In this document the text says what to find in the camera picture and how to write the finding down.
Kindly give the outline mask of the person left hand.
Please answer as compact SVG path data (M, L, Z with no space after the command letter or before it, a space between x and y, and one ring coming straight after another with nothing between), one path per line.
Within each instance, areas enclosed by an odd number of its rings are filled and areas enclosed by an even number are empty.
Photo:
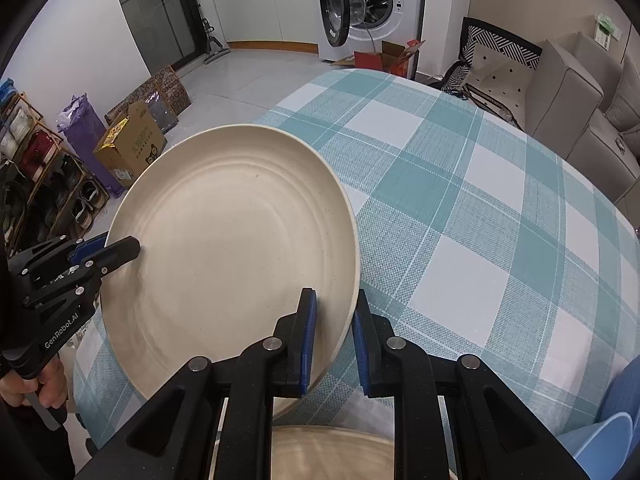
M37 393L44 408L60 408L66 404L68 385L63 362L56 354L35 379L21 378L10 370L0 382L1 397L6 404L17 408L28 405L27 393Z

